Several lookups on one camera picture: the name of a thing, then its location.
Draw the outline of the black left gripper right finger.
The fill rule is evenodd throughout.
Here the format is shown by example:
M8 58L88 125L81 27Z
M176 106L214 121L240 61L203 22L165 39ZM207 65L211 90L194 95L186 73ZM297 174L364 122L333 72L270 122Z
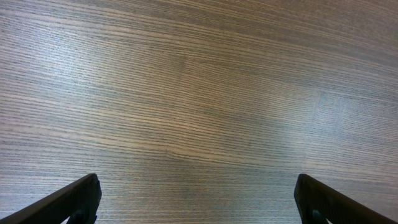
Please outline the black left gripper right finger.
M299 174L294 199L303 224L397 224L307 174Z

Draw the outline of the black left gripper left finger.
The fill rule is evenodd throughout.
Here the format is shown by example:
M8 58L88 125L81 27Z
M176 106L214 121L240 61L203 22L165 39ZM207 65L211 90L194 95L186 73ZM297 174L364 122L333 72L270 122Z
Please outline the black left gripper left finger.
M94 224L102 191L96 174L88 174L3 219L1 223Z

